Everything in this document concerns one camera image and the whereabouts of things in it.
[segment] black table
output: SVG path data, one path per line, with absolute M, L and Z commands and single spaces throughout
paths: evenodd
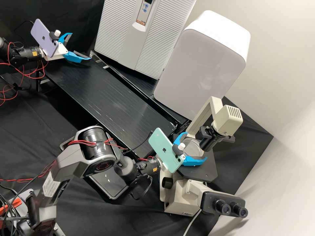
M 59 60 L 51 62 L 46 76 L 128 148 L 136 147 L 157 127 L 170 136 L 177 124 L 168 121 L 126 87 L 111 70 L 103 69 L 100 63 L 94 61 L 85 67 Z M 151 152 L 148 142 L 135 150 L 139 157 Z

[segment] gray robotic arm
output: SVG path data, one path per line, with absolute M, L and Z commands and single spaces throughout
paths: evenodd
M 56 207 L 73 177 L 84 178 L 114 167 L 126 184 L 130 184 L 139 176 L 159 171 L 159 166 L 152 168 L 153 165 L 158 165 L 156 160 L 136 164 L 129 157 L 123 156 L 116 143 L 111 141 L 112 138 L 100 126 L 80 130 L 72 140 L 75 142 L 69 140 L 67 147 L 53 162 L 41 189 L 21 193 L 30 219 L 16 224 L 20 235 L 64 235 L 56 223 Z M 25 215 L 26 207 L 21 206 L 19 209 L 19 215 Z

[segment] red wire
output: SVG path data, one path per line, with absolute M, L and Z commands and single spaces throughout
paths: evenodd
M 73 140 L 73 141 L 69 142 L 69 144 L 74 143 L 74 142 L 82 142 L 82 143 L 88 143 L 88 144 L 94 144 L 94 145 L 96 144 L 96 142 L 90 142 L 90 141 L 86 141 L 86 140 Z
M 23 83 L 23 79 L 24 79 L 24 75 L 22 75 L 21 83 L 20 83 L 20 85 L 19 85 L 19 86 L 21 86 L 21 85 L 22 85 L 22 83 Z
M 56 160 L 54 160 L 53 162 L 51 162 L 49 165 L 47 165 L 39 174 L 38 178 L 42 178 L 44 177 L 48 171 L 51 170 L 53 164 L 55 163 Z M 4 180 L 4 179 L 0 179 L 0 181 L 6 181 L 6 182 L 18 182 L 18 183 L 26 183 L 28 181 L 31 181 L 33 178 L 27 178 L 27 179 L 11 179 L 11 180 Z
M 15 45 L 15 44 L 12 43 L 12 42 L 9 42 L 9 44 L 8 44 L 8 63 L 0 63 L 0 65 L 12 66 L 11 63 L 10 63 L 10 58 L 9 58 L 9 50 L 10 50 L 10 45 L 11 45 L 11 44 Z M 41 67 L 41 68 L 38 68 L 39 64 L 38 64 L 38 62 L 37 62 L 37 68 L 36 68 L 33 72 L 31 72 L 31 73 L 29 73 L 29 74 L 24 74 L 24 65 L 22 65 L 22 66 L 23 66 L 23 72 L 21 72 L 18 68 L 16 68 L 16 67 L 13 66 L 16 71 L 18 71 L 20 74 L 22 74 L 22 79 L 21 79 L 21 82 L 20 82 L 20 85 L 19 85 L 19 86 L 22 85 L 25 76 L 28 77 L 28 78 L 31 78 L 31 79 L 41 79 L 41 78 L 44 78 L 44 77 L 45 77 L 45 70 L 44 70 L 44 69 L 45 69 L 45 67 L 48 65 L 48 61 L 47 61 L 47 64 L 46 64 L 45 66 L 44 66 L 44 64 L 43 64 L 42 61 L 41 61 L 41 63 L 42 63 L 42 67 Z M 30 76 L 31 74 L 34 74 L 34 73 L 35 73 L 36 71 L 38 71 L 38 70 L 43 70 L 43 75 L 42 75 L 41 77 L 31 77 L 31 76 Z M 5 93 L 13 89 L 13 88 L 10 88 L 10 89 L 5 90 L 5 87 L 6 87 L 6 86 L 9 86 L 9 85 L 5 85 L 5 86 L 3 87 L 3 90 L 2 90 L 3 99 L 0 98 L 0 100 L 2 100 L 3 102 L 0 104 L 0 106 L 2 106 L 6 101 L 15 99 L 16 96 L 17 96 L 17 94 L 18 94 L 18 92 L 16 91 L 15 95 L 14 95 L 12 98 L 6 99 Z

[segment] microscope eyepiece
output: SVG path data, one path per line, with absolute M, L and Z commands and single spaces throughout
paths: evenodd
M 232 212 L 237 214 L 239 217 L 241 218 L 245 218 L 248 215 L 248 210 L 245 207 L 241 207 L 240 205 L 238 205 L 235 202 L 232 202 L 230 204 Z
M 231 213 L 231 207 L 222 199 L 215 201 L 214 208 L 216 212 L 222 215 L 229 215 Z

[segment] white wall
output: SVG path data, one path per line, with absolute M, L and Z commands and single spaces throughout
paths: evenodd
M 247 66 L 227 97 L 272 133 L 239 188 L 249 216 L 220 217 L 210 235 L 315 235 L 315 1 L 197 0 L 251 33 Z

